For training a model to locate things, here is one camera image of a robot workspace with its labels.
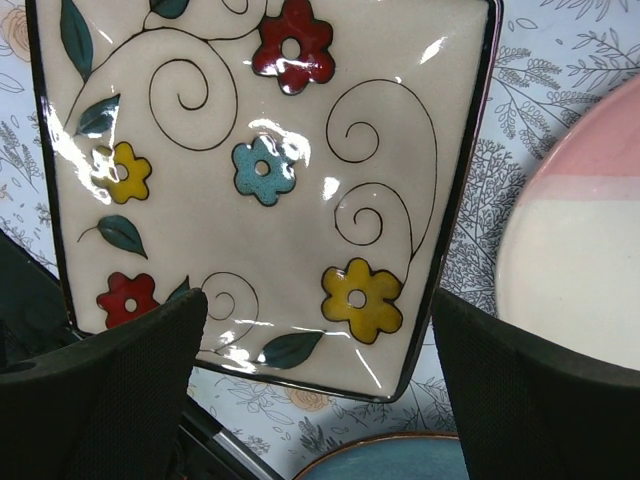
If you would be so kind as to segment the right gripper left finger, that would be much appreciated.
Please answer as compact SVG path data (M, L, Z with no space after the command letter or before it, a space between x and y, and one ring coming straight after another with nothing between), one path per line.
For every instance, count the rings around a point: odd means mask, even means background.
M2 478L164 478L206 313L192 289L2 371Z

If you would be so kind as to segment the pink and cream round plate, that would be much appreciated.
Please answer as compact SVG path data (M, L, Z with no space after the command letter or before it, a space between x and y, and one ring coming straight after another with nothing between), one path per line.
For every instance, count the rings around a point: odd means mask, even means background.
M519 196L496 264L501 320L639 367L639 81L586 113Z

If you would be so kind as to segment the square floral plate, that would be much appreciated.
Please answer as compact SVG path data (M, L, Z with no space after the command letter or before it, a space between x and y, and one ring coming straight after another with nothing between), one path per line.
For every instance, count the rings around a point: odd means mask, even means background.
M406 390L481 124L499 1L30 1L72 325L197 288L196 362Z

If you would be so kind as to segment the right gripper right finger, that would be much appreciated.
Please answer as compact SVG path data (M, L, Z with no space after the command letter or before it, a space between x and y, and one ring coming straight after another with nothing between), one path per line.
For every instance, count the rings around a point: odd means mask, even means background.
M472 479L636 479L639 373L438 288L436 346Z

